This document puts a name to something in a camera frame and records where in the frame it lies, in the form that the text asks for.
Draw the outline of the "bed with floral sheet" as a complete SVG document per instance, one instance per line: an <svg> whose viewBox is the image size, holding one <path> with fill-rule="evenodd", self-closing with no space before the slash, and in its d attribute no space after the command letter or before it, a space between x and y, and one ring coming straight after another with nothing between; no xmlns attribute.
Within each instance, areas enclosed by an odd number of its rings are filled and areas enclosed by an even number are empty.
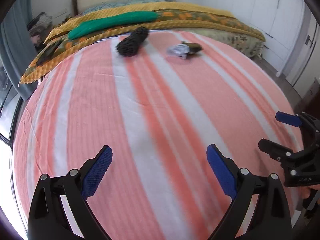
<svg viewBox="0 0 320 240"><path fill-rule="evenodd" d="M227 44L249 58L262 58L263 55L263 41L247 34L232 33L208 28L185 28L185 31L199 34Z"/></svg>

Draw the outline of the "pink white striped sheet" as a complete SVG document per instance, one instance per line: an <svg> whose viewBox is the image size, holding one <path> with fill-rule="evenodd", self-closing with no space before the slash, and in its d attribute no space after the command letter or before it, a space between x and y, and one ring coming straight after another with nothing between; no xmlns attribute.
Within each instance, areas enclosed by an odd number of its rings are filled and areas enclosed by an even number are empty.
<svg viewBox="0 0 320 240"><path fill-rule="evenodd" d="M64 176L108 145L112 163L88 203L112 239L207 239L231 201L207 147L253 174L281 174L258 142L302 149L300 130L275 119L290 103L257 64L210 38L150 33L134 57L119 55L120 40L64 59L30 97L14 144L22 212L40 175ZM202 50L167 53L183 41Z"/></svg>

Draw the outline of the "silver dark crumpled wrapper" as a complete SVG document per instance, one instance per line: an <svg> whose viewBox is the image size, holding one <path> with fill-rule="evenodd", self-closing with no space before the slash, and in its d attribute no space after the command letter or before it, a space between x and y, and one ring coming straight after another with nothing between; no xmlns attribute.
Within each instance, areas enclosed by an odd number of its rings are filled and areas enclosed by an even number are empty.
<svg viewBox="0 0 320 240"><path fill-rule="evenodd" d="M167 49L170 56L186 59L190 55L195 55L202 50L202 46L198 43L181 42L180 44L171 46Z"/></svg>

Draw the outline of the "clothes pile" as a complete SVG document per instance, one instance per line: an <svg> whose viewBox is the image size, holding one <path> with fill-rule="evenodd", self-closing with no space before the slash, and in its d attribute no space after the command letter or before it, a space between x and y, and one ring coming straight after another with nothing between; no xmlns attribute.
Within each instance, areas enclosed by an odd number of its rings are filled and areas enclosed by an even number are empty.
<svg viewBox="0 0 320 240"><path fill-rule="evenodd" d="M49 34L53 26L53 17L41 12L35 18L33 18L27 25L30 39L34 47L39 47L43 44L45 38Z"/></svg>

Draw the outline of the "blue floral pillow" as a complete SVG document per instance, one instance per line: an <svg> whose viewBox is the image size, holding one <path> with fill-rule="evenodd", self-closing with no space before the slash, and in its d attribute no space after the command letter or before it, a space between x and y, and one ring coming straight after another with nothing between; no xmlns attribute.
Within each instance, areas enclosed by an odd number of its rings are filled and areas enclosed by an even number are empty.
<svg viewBox="0 0 320 240"><path fill-rule="evenodd" d="M90 7L86 9L85 11L81 12L79 15L85 15L90 12L102 10L102 9L110 9L110 8L115 8L115 7L123 7L126 5L131 5L131 4L139 4L139 3L150 3L150 2L167 2L170 0L124 0L124 1L117 1L117 2L104 2L99 5L95 5L93 7Z"/></svg>

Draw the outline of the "white wardrobe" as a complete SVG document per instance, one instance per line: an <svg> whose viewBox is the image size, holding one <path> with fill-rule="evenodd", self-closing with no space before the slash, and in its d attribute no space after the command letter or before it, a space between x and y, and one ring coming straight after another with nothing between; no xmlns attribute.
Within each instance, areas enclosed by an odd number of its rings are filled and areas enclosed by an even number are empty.
<svg viewBox="0 0 320 240"><path fill-rule="evenodd" d="M304 0L182 0L231 12L258 29L266 41L265 59L287 81L300 89L298 80L310 60L318 24Z"/></svg>

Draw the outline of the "green long pillow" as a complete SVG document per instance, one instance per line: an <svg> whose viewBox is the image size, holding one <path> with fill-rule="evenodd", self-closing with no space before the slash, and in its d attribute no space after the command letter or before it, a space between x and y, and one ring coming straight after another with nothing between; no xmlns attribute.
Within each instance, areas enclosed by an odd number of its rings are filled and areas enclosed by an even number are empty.
<svg viewBox="0 0 320 240"><path fill-rule="evenodd" d="M74 40L87 34L91 34L93 32L108 29L118 25L152 22L155 21L157 17L158 14L153 11L134 11L126 12L116 16L89 20L80 23L79 26L71 30L68 34L68 38L70 40Z"/></svg>

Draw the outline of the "black spiky massage ball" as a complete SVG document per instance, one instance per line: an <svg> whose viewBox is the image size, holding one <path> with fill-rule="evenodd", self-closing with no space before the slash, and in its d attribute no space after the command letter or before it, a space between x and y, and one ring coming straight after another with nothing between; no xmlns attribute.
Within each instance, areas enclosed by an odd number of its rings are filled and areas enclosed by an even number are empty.
<svg viewBox="0 0 320 240"><path fill-rule="evenodd" d="M124 57L137 55L140 46L147 39L149 30L146 27L135 29L128 37L123 39L116 46L117 52Z"/></svg>

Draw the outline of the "yellow floral quilt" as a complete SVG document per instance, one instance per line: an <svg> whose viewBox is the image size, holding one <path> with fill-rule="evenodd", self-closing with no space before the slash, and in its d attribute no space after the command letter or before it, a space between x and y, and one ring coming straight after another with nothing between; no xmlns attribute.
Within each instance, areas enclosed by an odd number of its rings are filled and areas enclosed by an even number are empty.
<svg viewBox="0 0 320 240"><path fill-rule="evenodd" d="M74 40L68 38L69 32L82 22L134 11L153 11L158 14L158 17L152 22L118 25L87 34ZM263 42L266 41L266 38L259 30L242 23L231 12L193 3L150 2L102 9L82 16L72 17L65 23L53 28L44 41L44 48L29 64L19 84L29 84L39 80L54 69L61 61L94 42L108 37L130 33L139 27L146 27L149 30L208 28L247 34Z"/></svg>

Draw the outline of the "blue grey curtain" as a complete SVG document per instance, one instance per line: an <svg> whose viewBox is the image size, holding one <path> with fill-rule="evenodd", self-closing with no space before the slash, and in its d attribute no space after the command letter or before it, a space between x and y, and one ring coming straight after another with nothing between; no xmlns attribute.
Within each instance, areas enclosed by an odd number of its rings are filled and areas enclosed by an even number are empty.
<svg viewBox="0 0 320 240"><path fill-rule="evenodd" d="M16 0L1 23L1 61L23 100L29 99L36 84L20 85L20 79L37 55L27 29L32 20L31 0Z"/></svg>

